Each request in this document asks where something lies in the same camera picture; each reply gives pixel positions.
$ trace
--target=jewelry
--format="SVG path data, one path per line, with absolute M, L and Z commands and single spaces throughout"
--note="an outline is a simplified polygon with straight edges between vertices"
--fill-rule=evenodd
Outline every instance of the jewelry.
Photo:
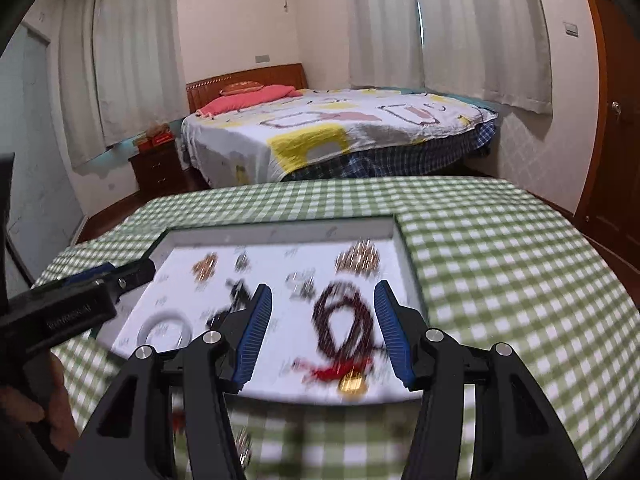
M 136 339 L 137 345 L 142 346 L 148 344 L 147 340 L 156 328 L 158 329 L 158 336 L 162 337 L 166 335 L 166 329 L 169 323 L 180 326 L 180 335 L 177 337 L 175 342 L 172 342 L 171 346 L 173 348 L 171 348 L 171 350 L 187 346 L 193 337 L 191 333 L 191 324 L 180 312 L 160 312 L 149 317 L 138 331 L 138 338 Z
M 206 282 L 216 272 L 218 255 L 209 253 L 202 260 L 191 267 L 191 272 L 196 277 L 197 282 Z
M 231 306 L 220 310 L 209 318 L 207 321 L 207 328 L 209 330 L 218 330 L 226 319 L 226 316 L 240 310 L 242 306 L 246 307 L 251 301 L 251 295 L 249 295 L 244 280 L 238 280 L 237 282 L 234 282 L 234 280 L 226 280 L 225 284 L 231 288 Z
M 307 300 L 311 301 L 316 296 L 316 288 L 314 286 L 314 273 L 313 270 L 306 270 L 305 272 L 292 272 L 287 276 L 285 283 L 291 290 L 292 300 Z
M 241 306 L 247 306 L 251 301 L 251 294 L 246 288 L 244 280 L 226 280 L 226 286 L 231 288 L 231 312 L 239 310 Z
M 337 348 L 329 318 L 343 308 L 353 310 L 353 325 L 345 342 Z M 330 283 L 314 305 L 312 321 L 318 334 L 318 350 L 331 361 L 366 360 L 374 350 L 382 350 L 373 344 L 373 318 L 353 283 Z
M 351 272 L 369 277 L 378 272 L 380 254 L 371 240 L 359 240 L 335 261 L 335 272 Z
M 364 374 L 351 370 L 338 383 L 338 391 L 345 397 L 361 397 L 367 393 L 367 381 Z
M 236 272 L 242 272 L 249 268 L 249 256 L 246 251 L 243 251 L 236 260 Z
M 353 324 L 346 341 L 336 347 L 329 327 L 331 314 L 342 308 L 353 309 Z M 322 292 L 314 305 L 312 321 L 318 334 L 318 351 L 331 361 L 329 367 L 317 367 L 296 359 L 293 370 L 305 370 L 303 383 L 338 381 L 338 391 L 358 397 L 367 391 L 366 375 L 373 368 L 374 351 L 384 351 L 373 344 L 373 318 L 353 283 L 333 282 Z

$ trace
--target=gold jewelry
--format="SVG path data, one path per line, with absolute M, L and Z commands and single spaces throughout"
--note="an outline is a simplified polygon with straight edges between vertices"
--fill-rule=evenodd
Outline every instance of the gold jewelry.
M 355 369 L 347 373 L 338 383 L 338 391 L 345 397 L 361 397 L 367 393 L 367 389 L 364 374 Z
M 191 272 L 196 277 L 197 282 L 206 282 L 216 272 L 216 263 L 218 255 L 209 253 L 202 260 L 191 267 Z
M 359 240 L 335 261 L 335 272 L 369 276 L 378 272 L 380 254 L 371 240 Z

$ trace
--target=blue plaid bed skirt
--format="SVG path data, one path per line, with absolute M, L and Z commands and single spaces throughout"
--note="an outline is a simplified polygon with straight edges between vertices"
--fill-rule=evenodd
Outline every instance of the blue plaid bed skirt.
M 464 134 L 443 139 L 337 156 L 293 171 L 282 180 L 427 175 L 467 155 L 487 156 L 495 133 L 495 121 L 489 121 Z

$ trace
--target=human hand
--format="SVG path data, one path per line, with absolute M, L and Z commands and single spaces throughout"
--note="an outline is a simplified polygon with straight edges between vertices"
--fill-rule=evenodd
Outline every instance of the human hand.
M 50 439 L 53 446 L 59 451 L 70 453 L 78 440 L 78 430 L 65 388 L 64 367 L 55 355 L 49 356 L 54 389 L 47 409 L 11 386 L 0 386 L 0 406 L 7 415 L 20 422 L 40 422 L 46 418 L 51 426 Z

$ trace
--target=nightstand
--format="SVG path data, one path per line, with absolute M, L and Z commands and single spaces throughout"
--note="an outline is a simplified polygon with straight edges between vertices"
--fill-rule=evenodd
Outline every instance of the nightstand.
M 187 179 L 180 166 L 175 139 L 132 156 L 140 193 L 146 200 L 186 192 Z

